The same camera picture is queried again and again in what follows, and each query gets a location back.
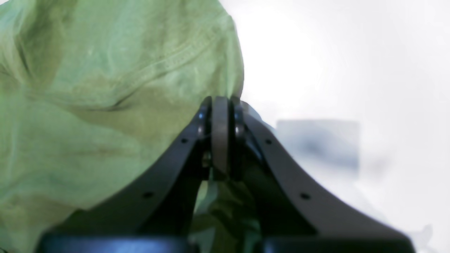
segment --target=mounting hole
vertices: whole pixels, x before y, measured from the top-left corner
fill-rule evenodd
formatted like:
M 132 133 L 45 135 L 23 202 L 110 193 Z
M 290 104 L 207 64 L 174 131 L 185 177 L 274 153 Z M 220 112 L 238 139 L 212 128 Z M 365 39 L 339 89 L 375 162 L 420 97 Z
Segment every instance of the mounting hole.
M 309 194 L 307 193 L 302 192 L 300 193 L 300 198 L 308 200 L 311 199 L 311 196 L 309 196 Z
M 149 198 L 153 197 L 153 195 L 154 195 L 153 192 L 148 191 L 148 192 L 144 192 L 144 194 L 142 194 L 142 197 L 143 197 L 144 199 L 149 199 Z

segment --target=white wall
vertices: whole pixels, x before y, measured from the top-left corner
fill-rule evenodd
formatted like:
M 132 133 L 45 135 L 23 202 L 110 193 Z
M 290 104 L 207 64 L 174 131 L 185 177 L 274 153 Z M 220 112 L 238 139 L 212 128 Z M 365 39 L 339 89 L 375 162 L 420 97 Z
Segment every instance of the white wall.
M 450 1 L 221 0 L 242 100 L 282 119 L 358 122 L 357 186 L 392 226 L 450 253 Z

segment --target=green cloth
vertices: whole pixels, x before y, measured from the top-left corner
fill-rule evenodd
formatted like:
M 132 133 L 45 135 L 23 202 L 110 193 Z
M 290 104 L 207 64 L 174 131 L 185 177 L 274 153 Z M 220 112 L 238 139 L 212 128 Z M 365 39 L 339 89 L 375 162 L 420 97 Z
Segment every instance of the green cloth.
M 190 238 L 202 253 L 251 253 L 261 239 L 254 199 L 242 182 L 213 182 L 199 191 Z
M 217 0 L 0 5 L 0 248 L 33 252 L 43 231 L 151 166 L 206 96 L 242 85 L 235 25 Z M 220 234 L 213 252 L 230 252 L 235 235 L 208 212 L 227 198 L 239 208 L 245 189 L 211 185 L 219 193 L 198 205 L 193 237 Z

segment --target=green fabric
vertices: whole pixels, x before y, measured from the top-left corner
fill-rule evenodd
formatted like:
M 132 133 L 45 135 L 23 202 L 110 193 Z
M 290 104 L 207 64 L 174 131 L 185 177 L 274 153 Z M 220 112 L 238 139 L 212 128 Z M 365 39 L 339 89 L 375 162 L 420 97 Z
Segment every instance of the green fabric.
M 32 252 L 44 230 L 144 172 L 204 97 L 240 96 L 238 42 L 217 0 L 0 5 L 0 248 Z M 232 198 L 233 185 L 219 188 L 214 201 Z M 215 245 L 234 242 L 212 226 Z M 193 237 L 208 240 L 204 228 L 194 221 Z
M 190 238 L 199 243 L 202 253 L 252 252 L 261 239 L 261 228 L 253 197 L 242 182 L 210 181 L 198 203 Z

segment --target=blurry gray object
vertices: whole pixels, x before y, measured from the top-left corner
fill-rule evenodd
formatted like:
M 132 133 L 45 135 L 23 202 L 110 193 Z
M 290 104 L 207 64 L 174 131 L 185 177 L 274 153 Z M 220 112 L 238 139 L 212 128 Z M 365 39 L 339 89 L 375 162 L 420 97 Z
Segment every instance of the blurry gray object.
M 282 120 L 277 123 L 276 131 L 279 140 L 296 160 L 305 163 L 315 160 L 357 176 L 360 134 L 357 122 Z

